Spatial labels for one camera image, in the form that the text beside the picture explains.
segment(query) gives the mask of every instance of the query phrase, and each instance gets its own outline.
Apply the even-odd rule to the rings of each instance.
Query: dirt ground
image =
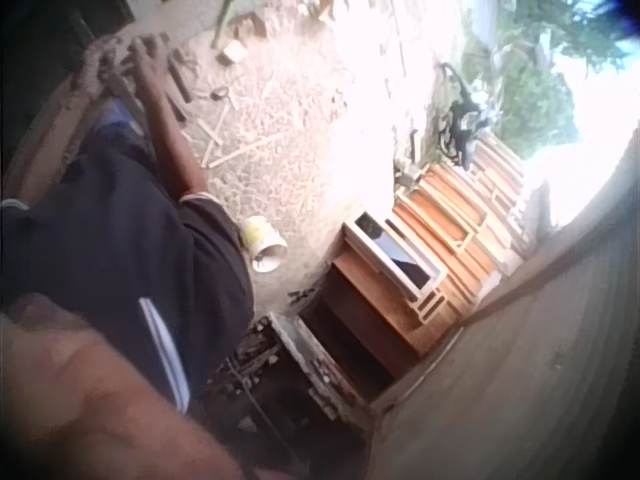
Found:
[[[336,20],[329,22],[294,2],[277,3],[265,10],[268,39],[243,25],[248,55],[241,62],[220,65],[209,48],[211,31],[186,49],[196,60],[190,113],[215,129],[227,110],[223,144],[208,163],[267,142],[207,169],[211,193],[234,219],[263,215],[289,245],[277,270],[254,273],[258,315],[286,311],[289,292],[321,278],[345,220],[364,209],[391,210],[394,149],[411,128],[425,128],[434,59],[450,57],[460,30],[455,2],[452,8],[402,0],[394,10],[352,0],[348,8],[337,3]],[[231,40],[227,30],[221,46]],[[220,86],[230,88],[233,102],[226,108],[228,100],[209,98]],[[185,133],[202,160],[209,135],[197,122]]]

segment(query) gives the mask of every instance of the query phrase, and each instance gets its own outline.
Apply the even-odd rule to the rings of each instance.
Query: white frame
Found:
[[[418,288],[411,281],[411,279],[400,268],[393,263],[391,258],[384,253],[384,251],[378,247],[373,240],[371,240],[366,233],[364,233],[355,220],[360,218],[364,213],[367,213],[379,226],[382,228],[393,240],[395,240],[400,248],[418,265],[424,272],[429,275],[429,280],[422,287]],[[353,220],[344,223],[344,230],[347,239],[347,243],[353,247],[375,270],[384,273],[389,280],[396,285],[402,294],[410,301],[416,302],[424,299],[446,276],[446,269],[443,272],[442,268],[437,265],[431,259],[423,258],[422,255],[416,253],[415,245],[410,245],[400,235],[398,235],[390,226],[388,221],[381,221],[375,215],[369,212],[362,212]],[[399,229],[405,237],[406,232],[403,229]]]

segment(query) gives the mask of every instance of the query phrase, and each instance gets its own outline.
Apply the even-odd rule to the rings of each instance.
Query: wall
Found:
[[[501,286],[510,303],[490,300],[497,307],[386,415],[371,478],[576,478],[625,438],[640,390],[638,151],[636,135],[629,161],[569,235]],[[615,207],[599,211],[607,202]],[[600,234],[571,238],[594,215],[590,230]],[[581,248],[560,248],[567,238]],[[536,264],[560,250],[568,252],[554,264],[560,270],[533,282]]]

